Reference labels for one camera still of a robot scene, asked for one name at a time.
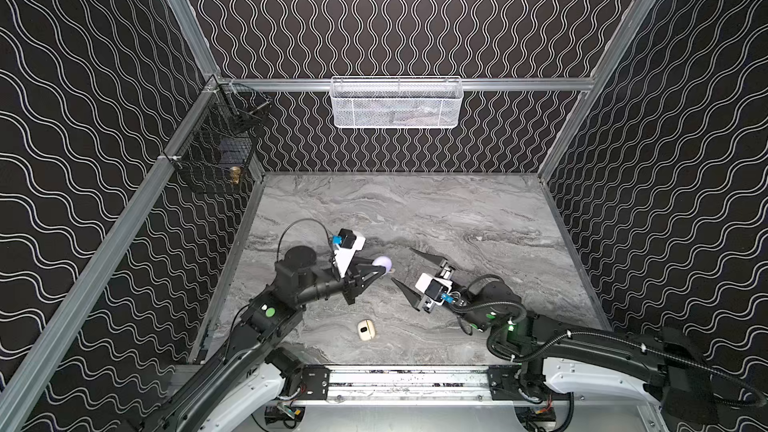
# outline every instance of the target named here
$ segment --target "metal rail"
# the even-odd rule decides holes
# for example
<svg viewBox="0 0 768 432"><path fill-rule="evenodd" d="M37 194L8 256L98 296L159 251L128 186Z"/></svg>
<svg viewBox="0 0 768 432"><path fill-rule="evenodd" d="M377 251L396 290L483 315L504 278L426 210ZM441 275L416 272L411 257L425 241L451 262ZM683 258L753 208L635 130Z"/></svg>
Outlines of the metal rail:
<svg viewBox="0 0 768 432"><path fill-rule="evenodd" d="M222 79L220 83L244 86L261 92L329 92L331 79ZM468 92L516 90L591 90L592 79L462 79Z"/></svg>
<svg viewBox="0 0 768 432"><path fill-rule="evenodd" d="M576 246L571 239L571 234L563 222L563 218L560 215L558 206L554 203L554 197L552 197L546 182L542 182L542 192L544 194L544 199L547 201L547 205L549 206L549 210L552 212L554 223L558 225L558 230L560 230L560 235L562 236L563 242L565 243L565 248L568 250L568 254L571 255L571 261L573 261L573 264L576 267L576 272L578 272L578 276L581 279L581 284L584 286L584 290L586 291L587 296L589 296L589 301L592 303L592 308L594 309L595 314L598 316L600 327L606 331L613 330L613 328L610 326L610 322L608 321L608 317L605 316L605 311L600 305L598 294L594 291L594 287L589 281L587 269L585 269L584 264L581 263L581 255L578 253L578 250L576 250Z"/></svg>
<svg viewBox="0 0 768 432"><path fill-rule="evenodd" d="M219 66L216 64L214 55L210 52L208 41L203 35L203 30L200 28L200 23L197 21L190 1L167 1L171 12L174 13L176 21L179 23L181 35L186 39L194 61L197 63L197 68L205 77L220 75Z"/></svg>

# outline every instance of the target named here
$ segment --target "white wire basket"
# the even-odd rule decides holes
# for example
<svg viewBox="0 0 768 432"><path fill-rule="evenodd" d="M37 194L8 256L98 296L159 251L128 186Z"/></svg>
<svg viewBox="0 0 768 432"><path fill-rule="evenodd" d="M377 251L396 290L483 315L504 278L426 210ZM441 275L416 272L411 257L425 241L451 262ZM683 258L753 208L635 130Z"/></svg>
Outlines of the white wire basket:
<svg viewBox="0 0 768 432"><path fill-rule="evenodd" d="M452 129L464 89L459 77L331 79L333 123L343 129Z"/></svg>

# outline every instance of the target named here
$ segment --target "black cable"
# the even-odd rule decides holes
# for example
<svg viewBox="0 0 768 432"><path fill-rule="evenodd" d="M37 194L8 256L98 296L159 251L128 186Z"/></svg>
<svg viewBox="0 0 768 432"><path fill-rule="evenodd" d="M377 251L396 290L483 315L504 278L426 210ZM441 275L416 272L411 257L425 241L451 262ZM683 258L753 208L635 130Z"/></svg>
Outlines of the black cable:
<svg viewBox="0 0 768 432"><path fill-rule="evenodd" d="M491 328L491 333L488 334L488 338L485 339L485 348L488 350L488 352L494 354L494 356L500 358L501 360L510 360L512 358L511 356L506 355L503 352L499 352L494 346L496 344L496 339L505 329L509 330L506 327L506 324Z"/></svg>
<svg viewBox="0 0 768 432"><path fill-rule="evenodd" d="M574 393L568 393L568 415L565 416L565 420L560 424L560 427L553 429L552 432L563 432L571 425L571 420L574 418Z"/></svg>
<svg viewBox="0 0 768 432"><path fill-rule="evenodd" d="M226 356L230 352L230 344L232 343L232 331L235 330L235 323L237 322L237 316L240 315L245 309L248 308L250 305L250 302L245 304L243 307L240 308L239 311L235 312L235 316L232 318L232 324L230 324L230 332L226 336L226 349L224 350L224 356L221 358L222 362L226 362Z"/></svg>
<svg viewBox="0 0 768 432"><path fill-rule="evenodd" d="M458 319L458 327L464 332L466 335L472 335L472 327L469 326L469 324L466 323L466 321L459 315L456 316Z"/></svg>
<svg viewBox="0 0 768 432"><path fill-rule="evenodd" d="M734 384L740 386L741 388L747 389L754 396L754 399L752 400L733 400L733 399L724 399L724 398L719 398L717 396L713 396L712 401L715 402L716 404L723 404L728 407L734 407L734 408L761 408L766 404L766 402L768 402L763 391L754 387L752 384L749 384L748 382L741 380L735 375L729 374L727 372L723 372L722 370L717 370L705 364L699 364L695 360L690 360L685 357L681 357L679 355L670 354L668 352L664 352L663 350L650 348L645 346L644 344L638 344L637 342L628 341L626 339L622 339L620 337L616 337L614 335L607 334L600 331L593 331L593 330L581 331L578 329L573 331L565 331L559 335L552 337L551 339L546 341L543 346L534 350L530 354L522 355L516 358L512 358L511 356L502 354L501 352L498 352L496 350L495 352L499 353L499 355L497 355L494 352L494 350L491 350L491 349L489 350L491 351L492 354L496 355L496 357L504 358L505 360L510 360L513 364L522 364L523 362L529 362L530 360L535 360L537 358L540 358L541 356L544 355L544 352L547 349L555 345L557 342L563 340L564 338L570 338L573 335L590 335L593 337L600 337L600 338L605 338L611 341L620 342L622 344L638 348L642 351L647 352L648 354L658 355L659 357L678 362L688 367L704 370L705 372L709 372L710 374L713 374L720 378L728 380L729 382L733 382Z"/></svg>
<svg viewBox="0 0 768 432"><path fill-rule="evenodd" d="M322 227L322 230L326 231L326 239L328 240L328 249L331 250L331 258L333 258L333 245L331 243L331 234L328 232L328 228L323 224L321 221L317 220L316 218L300 218L299 220L296 220L290 224L290 226L287 226L286 229L283 231L283 234L280 236L280 240L277 241L277 254L275 261L280 260L280 245L283 243L283 237L285 237L288 230L298 224L299 222L317 222Z"/></svg>
<svg viewBox="0 0 768 432"><path fill-rule="evenodd" d="M478 282L480 282L481 280L485 280L486 278L492 278L492 279L493 279L493 280L492 280L492 282L501 282L501 283L504 283L504 279L503 279L503 278L501 278L501 277L499 277L498 275L494 275L494 274L483 274L483 275L481 275L480 277L477 277L476 279L474 279L472 282L470 282L470 283L469 283L469 285L467 285L467 286L465 287L465 289L466 289L466 290L469 290L470 288L472 288L472 286L473 286L474 284L477 284Z"/></svg>
<svg viewBox="0 0 768 432"><path fill-rule="evenodd" d="M254 419L254 422L256 422L256 425L259 426L260 429L262 429L264 432L270 432L269 430L265 429L264 427L261 427L261 424L259 424L259 421L256 420L253 414L250 415L250 418Z"/></svg>
<svg viewBox="0 0 768 432"><path fill-rule="evenodd" d="M448 304L451 310L456 312L457 314L465 314L467 312L476 311L480 308L492 307L494 305L511 305L513 307L516 307L520 311L520 314L512 320L513 324L519 324L520 322L522 322L525 316L528 315L528 311L525 309L525 306L523 304L521 304L520 302L513 302L513 301L477 302L476 304L467 305L466 307L458 307L454 304Z"/></svg>

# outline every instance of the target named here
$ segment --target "black wallpaper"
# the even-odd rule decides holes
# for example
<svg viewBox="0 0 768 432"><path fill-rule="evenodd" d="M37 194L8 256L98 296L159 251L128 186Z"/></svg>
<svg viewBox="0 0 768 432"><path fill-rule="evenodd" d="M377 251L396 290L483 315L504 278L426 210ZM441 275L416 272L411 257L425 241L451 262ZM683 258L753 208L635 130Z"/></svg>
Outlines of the black wallpaper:
<svg viewBox="0 0 768 432"><path fill-rule="evenodd" d="M767 24L768 0L658 0L550 181L614 328L681 328L763 390ZM764 409L721 419L768 429Z"/></svg>
<svg viewBox="0 0 768 432"><path fill-rule="evenodd" d="M339 129L327 93L274 96L256 154L279 172L536 173L577 92L467 92L458 125L443 129ZM230 94L247 107L254 94Z"/></svg>
<svg viewBox="0 0 768 432"><path fill-rule="evenodd" d="M25 431L137 425L185 363L248 195L199 196L174 176L88 316Z"/></svg>
<svg viewBox="0 0 768 432"><path fill-rule="evenodd" d="M0 390L203 83L163 0L0 0Z"/></svg>
<svg viewBox="0 0 768 432"><path fill-rule="evenodd" d="M589 76L631 0L190 0L222 73Z"/></svg>

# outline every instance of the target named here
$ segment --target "wall panel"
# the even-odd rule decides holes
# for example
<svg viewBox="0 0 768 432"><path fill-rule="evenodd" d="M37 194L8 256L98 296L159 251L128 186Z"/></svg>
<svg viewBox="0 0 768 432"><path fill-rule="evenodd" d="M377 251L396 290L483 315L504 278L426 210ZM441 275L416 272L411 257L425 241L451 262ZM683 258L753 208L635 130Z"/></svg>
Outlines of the wall panel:
<svg viewBox="0 0 768 432"><path fill-rule="evenodd" d="M0 0L0 390L200 91L164 0Z"/></svg>
<svg viewBox="0 0 768 432"><path fill-rule="evenodd" d="M550 182L614 328L681 328L763 390L767 24L768 0L658 0ZM721 412L707 430L768 428Z"/></svg>
<svg viewBox="0 0 768 432"><path fill-rule="evenodd" d="M225 76L584 77L631 0L190 0Z"/></svg>

